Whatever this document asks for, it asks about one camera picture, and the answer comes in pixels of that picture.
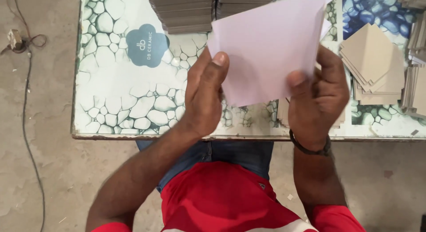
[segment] table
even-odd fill
[[[332,1],[325,18],[333,27],[321,43],[337,53],[341,41],[374,22],[403,50],[416,12],[396,1]],[[187,72],[208,38],[209,33],[165,33],[148,0],[81,0],[72,136],[151,139],[164,134],[184,113]],[[288,140],[288,129],[276,121],[277,103],[238,108],[223,101],[221,121],[205,139]],[[351,99],[345,115],[340,129],[330,131],[332,140],[426,139],[426,121],[404,115],[398,105],[362,106]]]

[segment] man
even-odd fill
[[[364,231],[347,208],[328,155],[328,131],[349,99],[343,64],[323,46],[317,62],[322,72],[314,81],[300,71],[287,77],[294,182],[312,225],[276,200],[268,181],[272,142],[198,142],[220,121],[221,84],[229,67],[225,53],[211,59],[205,49],[188,72],[182,119],[105,182],[86,231],[131,231],[137,209],[156,187],[163,231]]]

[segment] blue cloud-shaped logo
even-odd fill
[[[127,54],[136,66],[157,67],[169,48],[170,40],[163,33],[157,33],[151,24],[144,24],[126,36]]]

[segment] fingernail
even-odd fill
[[[306,80],[305,73],[301,71],[294,71],[291,73],[290,83],[292,86],[298,86]]]
[[[223,64],[225,63],[225,55],[223,55],[223,53],[221,52],[217,53],[213,58],[213,63],[218,66],[223,66]]]

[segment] hand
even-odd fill
[[[342,60],[332,51],[319,46],[314,81],[301,71],[287,76],[291,91],[288,122],[296,140],[305,148],[320,151],[328,131],[338,119],[349,100]]]
[[[188,71],[185,92],[185,114],[179,123],[195,132],[199,138],[210,135],[217,127],[222,114],[222,82],[229,68],[229,57],[217,53],[213,60],[206,47]]]

